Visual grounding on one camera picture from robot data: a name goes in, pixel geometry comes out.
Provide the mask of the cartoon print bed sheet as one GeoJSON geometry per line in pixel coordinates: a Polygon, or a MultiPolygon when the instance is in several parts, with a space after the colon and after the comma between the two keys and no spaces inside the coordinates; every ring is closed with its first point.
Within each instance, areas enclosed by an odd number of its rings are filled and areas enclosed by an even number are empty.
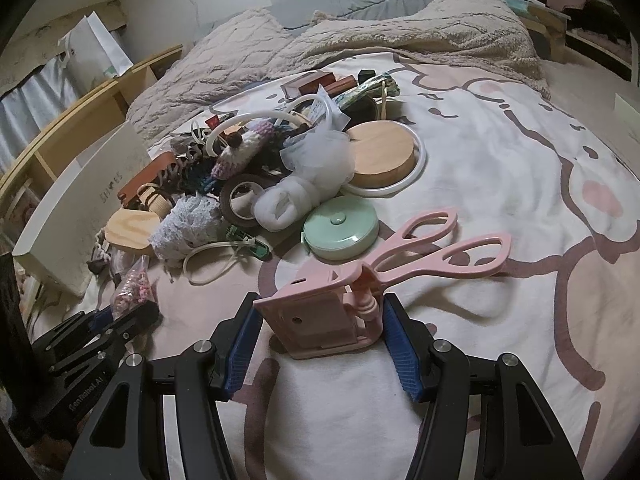
{"type": "MultiPolygon", "coordinates": [[[[477,68],[363,54],[335,62],[397,81],[399,118],[427,163],[374,201],[384,232],[423,211],[458,213],[452,240],[512,237],[484,280],[420,276],[408,315],[471,356],[519,356],[588,479],[608,479],[639,430],[639,183],[577,114],[477,68]]],[[[384,344],[297,361],[269,328],[220,418],[242,479],[401,479],[424,409],[384,344]]]]}

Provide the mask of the white paper shopping bag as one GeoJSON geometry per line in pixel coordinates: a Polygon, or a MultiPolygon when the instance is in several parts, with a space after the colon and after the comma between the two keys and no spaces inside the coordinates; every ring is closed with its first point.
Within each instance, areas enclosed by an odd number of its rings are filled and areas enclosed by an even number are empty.
{"type": "Polygon", "coordinates": [[[122,76],[134,66],[96,12],[84,16],[58,40],[58,45],[66,55],[65,66],[70,76],[84,93],[122,76]]]}

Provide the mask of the beige textured blanket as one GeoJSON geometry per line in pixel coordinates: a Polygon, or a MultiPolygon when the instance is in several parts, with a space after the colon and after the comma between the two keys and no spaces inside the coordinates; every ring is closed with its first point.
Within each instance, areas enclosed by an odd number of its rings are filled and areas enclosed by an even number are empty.
{"type": "Polygon", "coordinates": [[[311,26],[298,36],[287,32],[268,9],[258,8],[235,15],[201,39],[131,103],[126,119],[144,145],[151,146],[199,108],[250,84],[373,52],[481,68],[550,96],[528,30],[504,0],[433,0],[415,14],[382,21],[316,12],[311,26]]]}

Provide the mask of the white fluffy roll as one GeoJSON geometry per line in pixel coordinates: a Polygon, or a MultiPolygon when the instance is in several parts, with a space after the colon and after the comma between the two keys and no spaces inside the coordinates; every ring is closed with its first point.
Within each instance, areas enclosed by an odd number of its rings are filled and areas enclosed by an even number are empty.
{"type": "Polygon", "coordinates": [[[254,218],[269,232],[282,231],[333,198],[339,188],[316,185],[301,177],[286,177],[258,196],[253,205],[254,218]]]}

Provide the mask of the round wooden base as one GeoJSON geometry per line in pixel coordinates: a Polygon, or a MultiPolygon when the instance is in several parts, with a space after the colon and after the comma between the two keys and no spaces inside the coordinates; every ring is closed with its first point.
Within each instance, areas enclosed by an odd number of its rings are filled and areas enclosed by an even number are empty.
{"type": "Polygon", "coordinates": [[[351,185],[386,188],[405,177],[416,166],[416,141],[399,122],[363,122],[346,131],[355,162],[351,185]]]}

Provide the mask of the white lace yarn ball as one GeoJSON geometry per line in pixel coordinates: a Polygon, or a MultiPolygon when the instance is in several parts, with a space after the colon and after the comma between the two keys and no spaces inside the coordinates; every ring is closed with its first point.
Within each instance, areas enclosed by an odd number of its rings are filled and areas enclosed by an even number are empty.
{"type": "Polygon", "coordinates": [[[181,262],[194,249],[223,240],[226,229],[216,198],[183,196],[152,233],[150,244],[160,260],[181,262]]]}

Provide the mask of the brown leather case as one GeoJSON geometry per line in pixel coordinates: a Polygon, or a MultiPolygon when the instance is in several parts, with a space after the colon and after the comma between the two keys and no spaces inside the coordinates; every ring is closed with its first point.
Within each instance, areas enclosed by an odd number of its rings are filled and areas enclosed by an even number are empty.
{"type": "Polygon", "coordinates": [[[137,192],[140,186],[152,183],[162,170],[175,161],[176,158],[173,152],[163,152],[153,158],[117,193],[120,204],[123,207],[128,207],[138,198],[137,192]]]}

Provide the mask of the red cardboard box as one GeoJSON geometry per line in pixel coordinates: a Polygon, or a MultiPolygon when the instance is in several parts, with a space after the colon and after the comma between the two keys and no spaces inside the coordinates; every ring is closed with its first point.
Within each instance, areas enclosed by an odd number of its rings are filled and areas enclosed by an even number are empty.
{"type": "Polygon", "coordinates": [[[285,99],[291,101],[299,96],[316,93],[320,86],[326,87],[336,81],[334,73],[316,70],[308,74],[301,74],[294,79],[282,84],[281,89],[285,99]]]}

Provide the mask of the mint green tape measure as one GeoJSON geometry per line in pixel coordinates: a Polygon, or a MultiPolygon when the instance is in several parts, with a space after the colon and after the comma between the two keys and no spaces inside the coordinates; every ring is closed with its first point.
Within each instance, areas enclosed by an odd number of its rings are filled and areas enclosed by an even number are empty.
{"type": "Polygon", "coordinates": [[[378,215],[367,200],[338,196],[311,211],[300,240],[316,257],[346,261],[366,252],[379,228],[378,215]]]}

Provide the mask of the wooden bedside shelf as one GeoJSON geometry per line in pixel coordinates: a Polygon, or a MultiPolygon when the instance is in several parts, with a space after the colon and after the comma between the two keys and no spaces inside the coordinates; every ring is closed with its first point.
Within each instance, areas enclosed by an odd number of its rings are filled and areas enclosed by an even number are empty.
{"type": "Polygon", "coordinates": [[[82,151],[122,124],[130,105],[181,58],[171,47],[134,64],[122,76],[105,81],[50,122],[1,178],[1,212],[7,214],[27,183],[41,197],[82,151]]]}

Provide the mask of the white tulle puff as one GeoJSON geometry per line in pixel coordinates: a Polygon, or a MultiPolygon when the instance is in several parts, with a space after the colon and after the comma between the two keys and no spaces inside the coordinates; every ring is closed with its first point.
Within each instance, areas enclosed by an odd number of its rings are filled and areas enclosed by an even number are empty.
{"type": "Polygon", "coordinates": [[[282,148],[280,157],[294,177],[309,182],[321,194],[334,196],[355,172],[350,140],[343,131],[310,130],[282,148]]]}

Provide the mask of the crochet multicolour piece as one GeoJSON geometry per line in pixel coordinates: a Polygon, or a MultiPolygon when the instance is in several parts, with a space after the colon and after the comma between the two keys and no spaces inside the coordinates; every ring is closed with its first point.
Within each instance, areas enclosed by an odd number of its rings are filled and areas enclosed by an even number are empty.
{"type": "Polygon", "coordinates": [[[241,134],[240,144],[236,148],[225,148],[216,158],[210,175],[216,180],[227,181],[240,174],[276,133],[276,127],[269,120],[252,120],[241,134]]]}

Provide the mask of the bag of pink beads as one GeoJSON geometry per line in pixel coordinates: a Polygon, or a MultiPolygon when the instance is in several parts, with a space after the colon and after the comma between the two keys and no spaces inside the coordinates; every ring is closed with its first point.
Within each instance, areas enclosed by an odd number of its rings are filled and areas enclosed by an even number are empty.
{"type": "Polygon", "coordinates": [[[111,299],[114,320],[154,298],[149,280],[149,257],[141,256],[120,281],[111,299]]]}

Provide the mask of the pink plastic scissors tool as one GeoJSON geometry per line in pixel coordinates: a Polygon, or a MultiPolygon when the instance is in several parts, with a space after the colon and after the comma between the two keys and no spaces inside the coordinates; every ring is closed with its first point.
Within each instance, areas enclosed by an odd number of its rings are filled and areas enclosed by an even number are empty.
{"type": "Polygon", "coordinates": [[[454,208],[418,214],[366,256],[301,275],[254,307],[296,360],[367,348],[383,333],[386,289],[421,275],[486,278],[504,266],[512,243],[508,233],[422,254],[457,224],[454,208]]]}

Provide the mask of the grey curtain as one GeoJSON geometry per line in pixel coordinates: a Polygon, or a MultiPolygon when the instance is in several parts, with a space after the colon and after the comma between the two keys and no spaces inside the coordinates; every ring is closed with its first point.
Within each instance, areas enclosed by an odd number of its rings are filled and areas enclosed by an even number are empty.
{"type": "Polygon", "coordinates": [[[74,78],[59,56],[37,67],[24,81],[1,97],[1,171],[38,134],[81,97],[74,78]]]}

